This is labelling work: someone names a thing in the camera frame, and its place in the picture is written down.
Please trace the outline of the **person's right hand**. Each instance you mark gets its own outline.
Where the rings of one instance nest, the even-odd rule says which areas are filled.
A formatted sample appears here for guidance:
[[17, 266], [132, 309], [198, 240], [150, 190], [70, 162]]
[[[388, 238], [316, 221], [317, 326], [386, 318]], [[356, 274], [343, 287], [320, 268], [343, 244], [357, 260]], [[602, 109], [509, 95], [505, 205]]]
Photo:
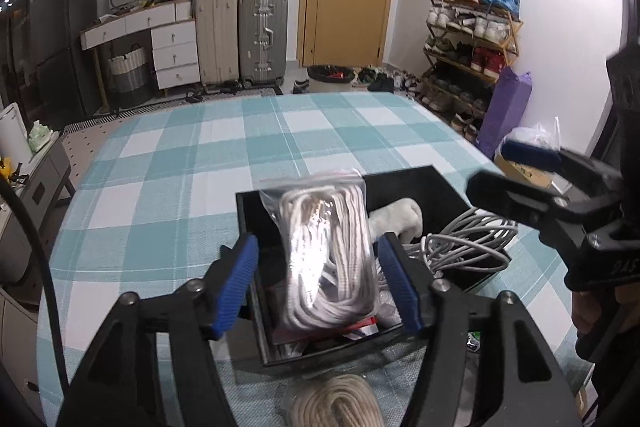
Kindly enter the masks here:
[[[634, 283], [615, 289], [615, 299], [623, 307], [628, 308], [626, 320], [620, 326], [620, 332], [626, 332], [639, 323], [640, 284]], [[600, 303], [588, 291], [572, 292], [572, 321], [579, 334], [588, 334], [600, 319], [602, 309]]]

